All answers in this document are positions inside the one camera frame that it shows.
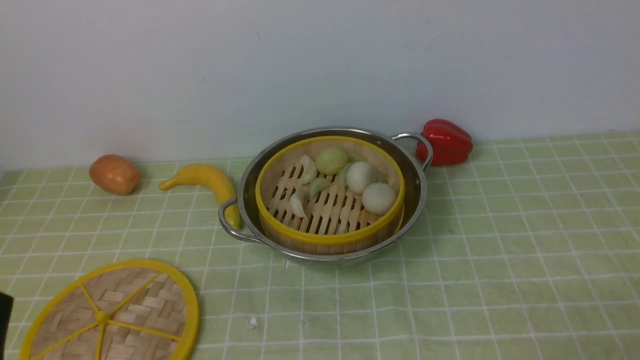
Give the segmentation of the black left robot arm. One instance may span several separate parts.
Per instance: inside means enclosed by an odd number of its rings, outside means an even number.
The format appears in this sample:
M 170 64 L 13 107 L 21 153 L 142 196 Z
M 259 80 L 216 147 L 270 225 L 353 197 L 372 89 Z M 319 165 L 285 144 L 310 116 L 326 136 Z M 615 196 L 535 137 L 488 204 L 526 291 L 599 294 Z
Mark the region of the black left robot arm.
M 0 292 L 0 359 L 5 358 L 6 339 L 9 332 L 10 318 L 14 307 L 14 297 Z

